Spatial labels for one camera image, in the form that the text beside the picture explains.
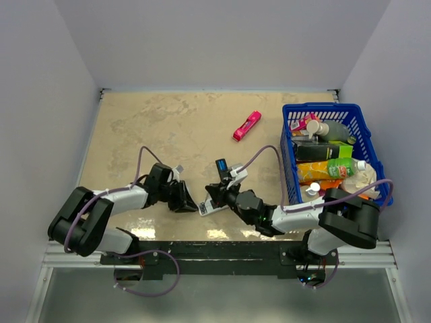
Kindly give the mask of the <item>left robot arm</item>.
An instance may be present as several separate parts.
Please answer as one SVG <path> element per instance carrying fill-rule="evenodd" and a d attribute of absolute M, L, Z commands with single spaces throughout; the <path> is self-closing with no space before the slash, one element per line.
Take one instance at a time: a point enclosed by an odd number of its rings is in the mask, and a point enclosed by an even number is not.
<path fill-rule="evenodd" d="M 199 210 L 180 179 L 183 168 L 156 163 L 149 174 L 122 188 L 73 190 L 48 227 L 48 237 L 63 245 L 66 252 L 86 257 L 95 251 L 116 254 L 125 264 L 139 258 L 138 238 L 131 232 L 108 229 L 109 219 L 132 210 L 146 209 L 158 202 L 166 203 L 175 213 Z"/>

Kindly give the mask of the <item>white remote control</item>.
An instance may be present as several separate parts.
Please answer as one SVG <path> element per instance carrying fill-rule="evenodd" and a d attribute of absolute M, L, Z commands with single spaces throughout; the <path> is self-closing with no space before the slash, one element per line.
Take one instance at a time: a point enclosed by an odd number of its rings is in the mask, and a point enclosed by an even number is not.
<path fill-rule="evenodd" d="M 213 213 L 217 213 L 219 211 L 223 211 L 227 209 L 228 205 L 224 205 L 223 207 L 217 206 L 216 203 L 212 200 L 212 198 L 207 194 L 205 200 L 198 204 L 198 211 L 200 216 L 205 217 L 211 215 Z"/>

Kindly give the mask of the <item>black remote control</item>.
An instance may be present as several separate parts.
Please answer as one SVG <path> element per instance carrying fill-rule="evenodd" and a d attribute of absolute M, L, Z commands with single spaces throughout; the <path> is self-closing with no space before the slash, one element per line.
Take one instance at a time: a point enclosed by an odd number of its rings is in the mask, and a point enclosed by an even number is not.
<path fill-rule="evenodd" d="M 223 159 L 217 159 L 215 161 L 216 168 L 218 170 L 218 174 L 220 177 L 221 182 L 228 182 L 230 180 L 230 171 L 228 168 L 228 164 L 226 163 L 226 160 Z"/>

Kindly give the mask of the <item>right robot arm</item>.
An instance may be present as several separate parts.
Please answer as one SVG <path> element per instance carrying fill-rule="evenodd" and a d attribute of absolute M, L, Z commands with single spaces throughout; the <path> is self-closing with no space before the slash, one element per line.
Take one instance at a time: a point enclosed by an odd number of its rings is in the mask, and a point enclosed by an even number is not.
<path fill-rule="evenodd" d="M 264 203 L 253 190 L 241 192 L 239 184 L 220 182 L 208 184 L 205 189 L 217 206 L 227 206 L 264 236 L 309 228 L 300 247 L 300 257 L 307 264 L 316 264 L 332 250 L 346 245 L 365 250 L 376 247 L 380 207 L 358 193 L 331 188 L 316 200 L 284 207 Z"/>

